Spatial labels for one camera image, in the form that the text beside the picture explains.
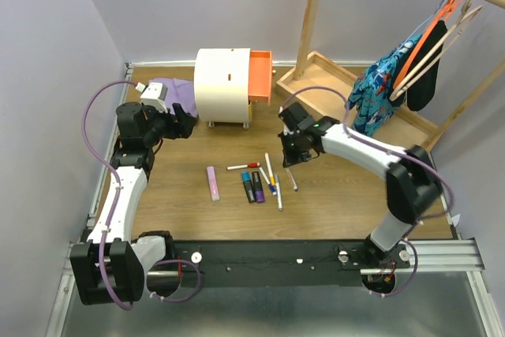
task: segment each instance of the pink marker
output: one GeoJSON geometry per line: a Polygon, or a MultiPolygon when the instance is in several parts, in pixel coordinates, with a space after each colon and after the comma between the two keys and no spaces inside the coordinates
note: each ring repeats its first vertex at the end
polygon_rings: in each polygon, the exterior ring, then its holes
{"type": "Polygon", "coordinates": [[[212,201],[219,200],[218,182],[215,180],[215,170],[213,166],[207,168],[208,187],[211,189],[212,201]]]}

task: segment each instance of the metal floor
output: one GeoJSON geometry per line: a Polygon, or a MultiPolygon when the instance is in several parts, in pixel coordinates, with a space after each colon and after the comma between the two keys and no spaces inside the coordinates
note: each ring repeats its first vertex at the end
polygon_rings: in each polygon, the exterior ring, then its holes
{"type": "Polygon", "coordinates": [[[184,304],[144,296],[126,312],[84,306],[73,294],[69,337],[485,336],[464,272],[418,274],[410,288],[385,299],[336,286],[204,288],[184,304]]]}

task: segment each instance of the red cap marker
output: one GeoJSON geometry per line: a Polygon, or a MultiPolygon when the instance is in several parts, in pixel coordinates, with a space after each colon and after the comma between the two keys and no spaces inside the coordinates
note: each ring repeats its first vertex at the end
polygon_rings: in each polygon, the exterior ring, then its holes
{"type": "Polygon", "coordinates": [[[260,163],[259,162],[253,162],[253,163],[249,163],[247,165],[228,166],[226,169],[227,170],[239,170],[239,169],[247,169],[247,168],[250,168],[250,167],[260,167],[260,163]]]}

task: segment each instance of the screw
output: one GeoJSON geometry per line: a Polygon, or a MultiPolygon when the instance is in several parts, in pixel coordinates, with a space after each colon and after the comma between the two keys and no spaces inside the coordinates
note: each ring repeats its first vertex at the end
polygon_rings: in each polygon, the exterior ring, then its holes
{"type": "Polygon", "coordinates": [[[194,264],[199,264],[202,261],[202,255],[200,252],[194,252],[191,256],[191,261],[194,264]]]}
{"type": "Polygon", "coordinates": [[[349,256],[347,255],[347,252],[345,250],[339,252],[339,261],[342,262],[343,264],[349,261],[349,256]]]}
{"type": "Polygon", "coordinates": [[[399,256],[400,256],[400,260],[402,260],[403,262],[408,262],[408,260],[410,259],[410,254],[406,250],[402,250],[399,253],[399,256]]]}

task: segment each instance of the highlighter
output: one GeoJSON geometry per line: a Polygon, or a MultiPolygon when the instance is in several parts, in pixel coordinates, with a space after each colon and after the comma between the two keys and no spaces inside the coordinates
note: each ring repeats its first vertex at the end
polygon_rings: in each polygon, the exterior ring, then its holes
{"type": "Polygon", "coordinates": [[[252,172],[252,184],[254,185],[254,195],[258,203],[265,202],[265,195],[263,193],[263,186],[261,185],[261,177],[259,171],[252,172]]]}
{"type": "Polygon", "coordinates": [[[215,180],[215,170],[213,166],[207,168],[208,187],[211,190],[212,201],[219,200],[218,182],[215,180]]]}
{"type": "Polygon", "coordinates": [[[251,176],[248,171],[242,171],[242,182],[244,183],[245,195],[247,195],[247,200],[249,203],[254,203],[256,198],[254,197],[253,183],[251,182],[251,176]]]}

